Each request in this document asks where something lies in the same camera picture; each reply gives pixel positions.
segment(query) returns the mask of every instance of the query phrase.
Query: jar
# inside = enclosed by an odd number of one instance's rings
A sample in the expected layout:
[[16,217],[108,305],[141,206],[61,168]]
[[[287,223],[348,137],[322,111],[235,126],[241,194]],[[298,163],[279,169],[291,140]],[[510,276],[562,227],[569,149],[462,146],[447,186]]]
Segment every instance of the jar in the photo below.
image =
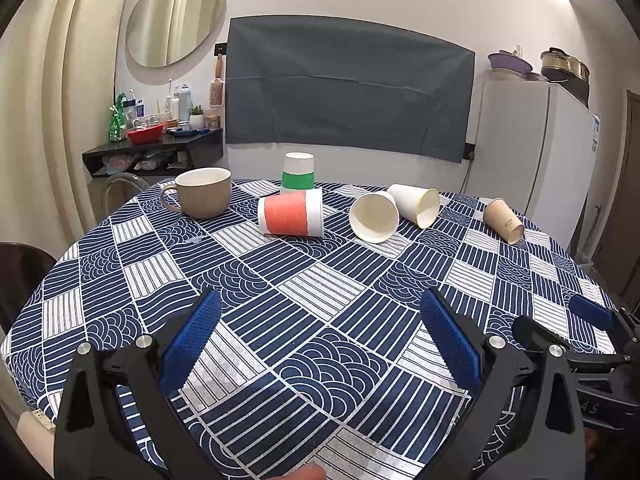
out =
[[205,123],[205,126],[209,128],[209,130],[219,130],[221,127],[219,115],[206,116],[204,118],[204,123]]

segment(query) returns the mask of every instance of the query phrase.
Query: patterned tablecloth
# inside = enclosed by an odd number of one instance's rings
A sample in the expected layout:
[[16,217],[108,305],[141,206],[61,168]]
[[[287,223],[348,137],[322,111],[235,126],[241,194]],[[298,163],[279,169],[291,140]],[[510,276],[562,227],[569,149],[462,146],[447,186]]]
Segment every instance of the patterned tablecloth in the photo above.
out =
[[[526,314],[585,352],[612,352],[605,333],[566,308],[576,293],[612,308],[610,299],[526,218],[524,240],[501,241],[482,222],[487,200],[442,193],[432,228],[402,220],[372,245],[354,236],[348,210],[379,187],[319,184],[320,239],[258,232],[258,197],[277,193],[278,181],[235,181],[228,211],[198,222],[162,208],[165,185],[75,243],[2,345],[24,399],[51,418],[82,341],[131,344],[203,286],[221,292],[222,322],[173,402],[232,478],[315,460],[332,479],[411,479],[468,399],[420,321],[428,286],[508,341]],[[130,393],[120,393],[143,455],[161,464]],[[518,398],[506,400],[481,462],[495,456]]]

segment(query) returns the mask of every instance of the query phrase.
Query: finger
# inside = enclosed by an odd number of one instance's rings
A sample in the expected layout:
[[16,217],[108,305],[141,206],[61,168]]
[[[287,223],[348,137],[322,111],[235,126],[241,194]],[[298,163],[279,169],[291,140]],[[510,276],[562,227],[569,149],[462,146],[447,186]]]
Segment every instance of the finger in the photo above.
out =
[[326,480],[326,473],[318,464],[311,463],[283,476],[282,480]]

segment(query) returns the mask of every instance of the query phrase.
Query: blue gripper pad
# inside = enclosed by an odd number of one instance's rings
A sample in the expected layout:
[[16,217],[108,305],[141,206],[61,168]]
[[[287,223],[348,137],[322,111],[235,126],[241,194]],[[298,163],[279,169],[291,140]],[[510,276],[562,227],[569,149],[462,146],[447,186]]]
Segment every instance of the blue gripper pad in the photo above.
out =
[[221,315],[220,294],[212,290],[196,307],[162,355],[158,384],[165,396],[184,386]]
[[469,390],[471,395],[478,395],[482,390],[480,357],[449,310],[430,289],[420,298],[420,313],[456,384]]
[[569,310],[599,330],[608,330],[613,325],[613,314],[608,308],[587,300],[580,294],[569,300]]

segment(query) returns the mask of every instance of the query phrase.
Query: plant pot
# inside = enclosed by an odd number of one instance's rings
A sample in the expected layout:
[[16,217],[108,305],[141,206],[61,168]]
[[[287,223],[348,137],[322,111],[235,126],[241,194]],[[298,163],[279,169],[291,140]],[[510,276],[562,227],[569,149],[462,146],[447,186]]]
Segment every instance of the plant pot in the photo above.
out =
[[192,115],[189,117],[189,126],[192,130],[200,130],[204,128],[204,114]]

